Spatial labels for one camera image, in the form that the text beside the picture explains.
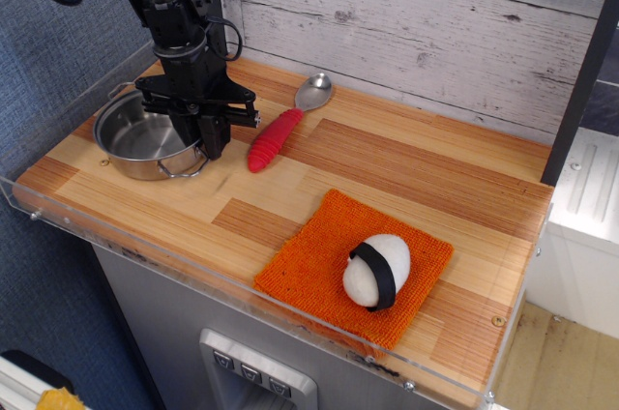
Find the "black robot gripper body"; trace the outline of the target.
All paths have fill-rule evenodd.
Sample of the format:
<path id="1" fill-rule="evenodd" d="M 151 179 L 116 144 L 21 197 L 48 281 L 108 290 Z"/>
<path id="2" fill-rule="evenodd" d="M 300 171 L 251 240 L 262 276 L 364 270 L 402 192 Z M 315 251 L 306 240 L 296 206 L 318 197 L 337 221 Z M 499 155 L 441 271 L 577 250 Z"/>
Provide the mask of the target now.
<path id="1" fill-rule="evenodd" d="M 209 46 L 169 50 L 155 46 L 154 52 L 163 73 L 135 82 L 147 110 L 180 117 L 222 117 L 249 128 L 259 125 L 256 95 L 228 76 L 226 61 Z"/>

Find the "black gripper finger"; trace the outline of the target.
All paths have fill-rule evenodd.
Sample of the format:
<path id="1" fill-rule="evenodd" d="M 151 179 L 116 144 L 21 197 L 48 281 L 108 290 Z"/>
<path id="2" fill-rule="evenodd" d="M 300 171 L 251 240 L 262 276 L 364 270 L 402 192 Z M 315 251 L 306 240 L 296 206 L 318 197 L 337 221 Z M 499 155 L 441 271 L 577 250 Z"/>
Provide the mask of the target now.
<path id="1" fill-rule="evenodd" d="M 197 125 L 198 116 L 191 112 L 172 112 L 169 114 L 172 126 L 185 146 L 199 142 L 201 134 Z"/>
<path id="2" fill-rule="evenodd" d="M 221 116 L 202 116 L 197 125 L 208 158 L 211 161 L 219 159 L 231 137 L 228 120 Z"/>

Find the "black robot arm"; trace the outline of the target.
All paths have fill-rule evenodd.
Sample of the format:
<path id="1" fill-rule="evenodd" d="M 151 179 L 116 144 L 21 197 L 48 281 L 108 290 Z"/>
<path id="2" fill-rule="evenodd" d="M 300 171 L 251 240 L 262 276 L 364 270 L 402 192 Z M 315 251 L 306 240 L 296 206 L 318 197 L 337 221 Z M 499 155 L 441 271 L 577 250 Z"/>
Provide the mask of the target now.
<path id="1" fill-rule="evenodd" d="M 207 157 L 218 159 L 231 138 L 232 126 L 254 128 L 260 116 L 256 95 L 233 81 L 221 0 L 129 0 L 151 34 L 160 75 L 142 76 L 135 86 L 148 112 L 168 116 L 185 139 L 201 139 Z"/>

